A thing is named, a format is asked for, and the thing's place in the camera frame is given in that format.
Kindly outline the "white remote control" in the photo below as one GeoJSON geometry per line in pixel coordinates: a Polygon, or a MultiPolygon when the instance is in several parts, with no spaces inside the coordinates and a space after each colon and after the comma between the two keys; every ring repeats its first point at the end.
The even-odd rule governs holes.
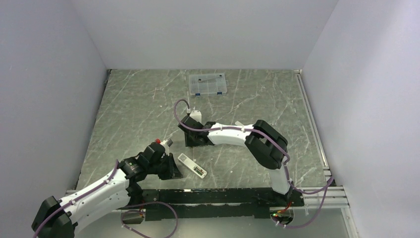
{"type": "Polygon", "coordinates": [[[190,171],[192,171],[195,175],[197,175],[195,173],[195,171],[193,170],[193,168],[195,166],[201,168],[203,171],[206,172],[205,176],[200,177],[199,175],[197,175],[198,177],[200,177],[201,179],[204,179],[207,175],[207,171],[204,170],[201,166],[199,166],[195,161],[193,161],[192,159],[190,159],[188,156],[186,156],[185,154],[181,153],[178,157],[177,157],[178,161],[180,161],[186,168],[188,168],[190,171]]]}

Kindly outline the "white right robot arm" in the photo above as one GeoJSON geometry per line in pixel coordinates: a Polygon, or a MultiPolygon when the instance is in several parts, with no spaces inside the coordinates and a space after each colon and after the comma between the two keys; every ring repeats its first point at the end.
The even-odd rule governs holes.
{"type": "Polygon", "coordinates": [[[292,199],[291,179],[286,172],[288,162],[287,139],[264,120],[250,125],[223,125],[214,121],[202,124],[190,116],[179,121],[185,133],[186,145],[236,145],[246,147],[256,161],[268,169],[273,200],[284,206],[292,199]]]}

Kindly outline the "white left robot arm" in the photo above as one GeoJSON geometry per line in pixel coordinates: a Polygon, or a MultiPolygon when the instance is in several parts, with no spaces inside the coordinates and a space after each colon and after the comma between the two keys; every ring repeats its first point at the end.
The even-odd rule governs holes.
{"type": "Polygon", "coordinates": [[[180,179],[172,140],[155,141],[143,152],[122,161],[96,182],[60,199],[45,199],[32,223],[36,238],[73,238],[92,222],[118,208],[136,208],[155,202],[138,184],[148,175],[161,180],[180,179]]]}

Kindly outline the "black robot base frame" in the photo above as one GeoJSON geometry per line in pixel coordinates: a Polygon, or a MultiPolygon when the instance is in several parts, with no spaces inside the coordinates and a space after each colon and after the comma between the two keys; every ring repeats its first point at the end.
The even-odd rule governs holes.
{"type": "Polygon", "coordinates": [[[129,199],[118,210],[145,213],[146,221],[174,218],[233,218],[266,219],[276,210],[302,207],[303,195],[290,188],[286,194],[273,190],[268,183],[227,185],[226,187],[187,186],[143,188],[142,193],[129,199]]]}

